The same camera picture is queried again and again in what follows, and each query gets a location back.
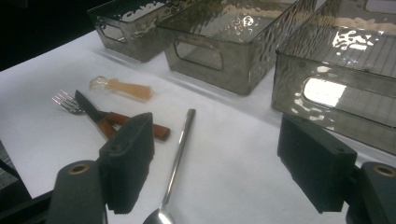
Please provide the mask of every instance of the knife blade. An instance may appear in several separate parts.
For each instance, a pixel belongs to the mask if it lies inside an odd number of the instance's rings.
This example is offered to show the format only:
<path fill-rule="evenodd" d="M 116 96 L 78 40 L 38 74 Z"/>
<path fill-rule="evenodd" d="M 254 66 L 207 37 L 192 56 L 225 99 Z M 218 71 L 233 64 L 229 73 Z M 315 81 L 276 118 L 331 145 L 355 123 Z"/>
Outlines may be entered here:
<path fill-rule="evenodd" d="M 117 130 L 110 122 L 108 122 L 105 116 L 97 110 L 90 100 L 88 100 L 81 92 L 76 91 L 75 98 L 81 109 L 83 109 L 88 117 L 96 123 L 96 126 L 102 131 L 102 133 L 107 138 L 111 138 Z"/>

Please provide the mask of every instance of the bin handle cutout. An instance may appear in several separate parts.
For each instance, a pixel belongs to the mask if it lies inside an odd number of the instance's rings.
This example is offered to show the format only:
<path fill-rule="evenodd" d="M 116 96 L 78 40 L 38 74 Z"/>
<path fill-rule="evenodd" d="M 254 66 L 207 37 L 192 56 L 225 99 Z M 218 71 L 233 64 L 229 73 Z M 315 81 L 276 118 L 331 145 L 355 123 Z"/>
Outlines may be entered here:
<path fill-rule="evenodd" d="M 222 55 L 215 49 L 193 45 L 179 40 L 175 41 L 174 48 L 177 57 L 183 61 L 196 63 L 215 70 L 223 69 Z"/>
<path fill-rule="evenodd" d="M 366 0 L 365 9 L 369 12 L 396 14 L 394 0 Z"/>
<path fill-rule="evenodd" d="M 105 37 L 121 43 L 126 43 L 126 38 L 120 28 L 103 23 L 99 23 L 98 26 Z"/>

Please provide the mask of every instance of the plastic bin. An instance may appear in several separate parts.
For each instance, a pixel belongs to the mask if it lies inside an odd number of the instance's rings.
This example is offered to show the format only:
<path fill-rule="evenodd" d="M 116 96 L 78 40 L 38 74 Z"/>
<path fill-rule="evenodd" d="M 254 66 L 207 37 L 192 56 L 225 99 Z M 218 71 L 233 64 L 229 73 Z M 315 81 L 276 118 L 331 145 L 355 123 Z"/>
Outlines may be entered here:
<path fill-rule="evenodd" d="M 380 2 L 325 3 L 278 49 L 272 104 L 396 154 L 396 2 Z"/>
<path fill-rule="evenodd" d="M 276 47 L 312 16 L 316 0 L 204 0 L 159 28 L 173 71 L 250 94 L 275 65 Z"/>
<path fill-rule="evenodd" d="M 163 51 L 156 24 L 195 0 L 116 0 L 88 10 L 104 46 L 146 62 Z"/>

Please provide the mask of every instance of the white table surface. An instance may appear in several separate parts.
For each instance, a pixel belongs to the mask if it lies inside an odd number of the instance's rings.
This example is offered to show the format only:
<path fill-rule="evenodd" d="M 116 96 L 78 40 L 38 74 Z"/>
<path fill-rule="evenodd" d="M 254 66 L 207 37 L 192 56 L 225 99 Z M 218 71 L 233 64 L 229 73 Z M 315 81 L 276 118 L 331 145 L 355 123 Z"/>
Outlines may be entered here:
<path fill-rule="evenodd" d="M 150 85 L 147 102 L 92 92 L 97 76 Z M 281 113 L 271 108 L 274 69 L 249 96 L 221 90 L 170 71 L 163 53 L 140 63 L 105 49 L 97 33 L 0 73 L 0 139 L 32 197 L 53 189 L 67 164 L 96 160 L 106 142 L 87 116 L 74 116 L 51 96 L 80 90 L 104 111 L 152 112 L 171 128 L 155 141 L 155 157 L 132 213 L 109 223 L 143 223 L 163 199 L 183 122 L 197 110 L 170 208 L 177 223 L 345 223 L 342 213 L 318 214 L 276 155 Z M 360 165 L 396 158 L 338 136 L 359 152 Z"/>

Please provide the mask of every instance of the spoon bowl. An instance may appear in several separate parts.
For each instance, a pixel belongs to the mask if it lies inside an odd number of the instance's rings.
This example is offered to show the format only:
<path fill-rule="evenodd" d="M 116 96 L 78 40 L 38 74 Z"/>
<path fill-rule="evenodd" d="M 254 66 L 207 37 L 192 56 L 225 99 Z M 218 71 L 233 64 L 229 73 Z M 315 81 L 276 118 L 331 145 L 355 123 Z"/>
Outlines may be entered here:
<path fill-rule="evenodd" d="M 169 185 L 167 191 L 163 196 L 163 203 L 158 209 L 156 209 L 146 218 L 143 224 L 176 224 L 175 220 L 172 218 L 172 215 L 166 210 L 166 205 L 169 202 L 172 186 L 177 173 L 177 167 L 180 164 L 181 155 L 183 153 L 184 146 L 186 145 L 187 136 L 189 135 L 190 127 L 194 115 L 195 115 L 195 109 L 190 109 L 187 112 L 187 118 L 186 121 L 184 122 L 184 127 L 181 132 L 180 140 L 178 142 L 177 154 L 175 156 L 175 160 L 173 164 L 173 172 L 169 179 Z"/>
<path fill-rule="evenodd" d="M 167 212 L 166 210 L 159 207 L 157 210 L 152 212 L 143 224 L 175 224 L 175 220 L 173 219 L 172 215 Z"/>

